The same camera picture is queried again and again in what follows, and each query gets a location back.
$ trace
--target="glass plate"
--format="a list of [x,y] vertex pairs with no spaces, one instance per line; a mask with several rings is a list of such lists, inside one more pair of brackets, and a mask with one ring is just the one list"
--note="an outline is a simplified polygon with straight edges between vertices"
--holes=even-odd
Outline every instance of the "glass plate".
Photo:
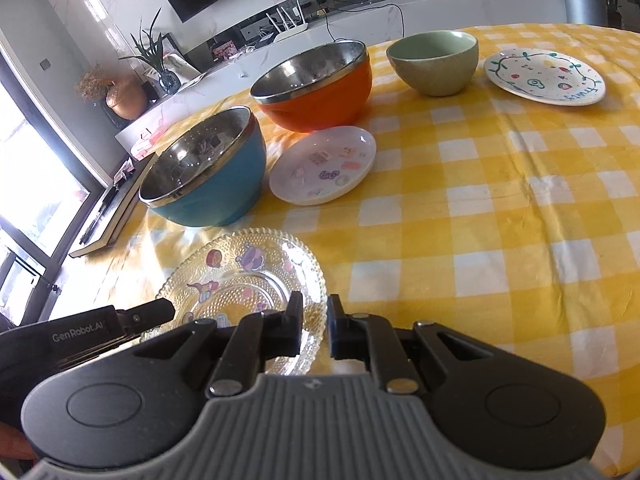
[[292,291],[304,297],[300,355],[277,357],[266,371],[305,374],[311,368],[326,323],[326,285],[316,257],[296,237],[267,228],[223,235],[197,250],[156,295],[174,304],[174,320],[143,333],[140,341],[193,319],[237,325],[252,312],[284,310]]

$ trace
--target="yellow checkered tablecloth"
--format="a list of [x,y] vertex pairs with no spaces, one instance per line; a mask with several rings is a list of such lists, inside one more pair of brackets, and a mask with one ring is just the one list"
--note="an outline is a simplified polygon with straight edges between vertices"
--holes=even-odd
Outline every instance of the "yellow checkered tablecloth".
[[[423,98],[392,71],[388,44],[372,47],[374,87],[357,125],[375,135],[378,154],[362,184],[306,208],[266,189],[224,230],[183,228],[140,205],[113,250],[78,265],[77,289],[90,291],[83,306],[150,300],[221,232],[282,229],[315,253],[348,312],[400,327],[434,319],[584,380],[607,410],[594,462],[612,475],[638,465],[640,36],[583,25],[468,31],[482,59],[516,46],[582,59],[604,76],[607,97],[587,108],[537,104],[493,86],[479,68],[462,94]],[[242,92],[173,126],[158,149],[236,104],[257,113],[270,165],[300,138]],[[330,371],[326,349],[314,371]]]

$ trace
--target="trash can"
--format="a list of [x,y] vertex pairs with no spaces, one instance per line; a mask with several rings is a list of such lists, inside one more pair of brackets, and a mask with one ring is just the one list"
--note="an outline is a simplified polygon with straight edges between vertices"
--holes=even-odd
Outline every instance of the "trash can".
[[567,23],[607,27],[607,0],[564,0]]

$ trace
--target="small white dish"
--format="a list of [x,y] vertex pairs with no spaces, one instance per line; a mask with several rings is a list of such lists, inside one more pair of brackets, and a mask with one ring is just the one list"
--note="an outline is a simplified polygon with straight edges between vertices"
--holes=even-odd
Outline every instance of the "small white dish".
[[544,104],[587,106],[607,94],[604,79],[595,69],[551,50],[499,52],[486,60],[484,71],[491,82],[507,92]]
[[310,134],[285,151],[269,178],[271,191],[294,205],[318,205],[350,192],[376,158],[373,136],[356,126]]

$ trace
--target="painted ceramic plate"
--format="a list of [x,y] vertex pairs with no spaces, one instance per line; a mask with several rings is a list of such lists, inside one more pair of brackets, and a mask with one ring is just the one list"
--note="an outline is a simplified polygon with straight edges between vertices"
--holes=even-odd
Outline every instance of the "painted ceramic plate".
[[484,63],[489,79],[520,97],[560,106],[586,106],[604,99],[602,76],[575,57],[520,48],[494,54]]
[[156,296],[174,304],[174,320],[146,332],[141,340],[193,319],[213,318],[219,326],[234,326],[252,312],[284,310],[294,290],[304,297],[300,355],[269,361],[267,372],[305,374],[322,341],[326,285],[315,256],[300,240],[282,231],[243,229],[193,253]]
[[351,191],[367,176],[376,158],[373,136],[356,126],[312,133],[285,151],[269,184],[279,199],[318,205]]

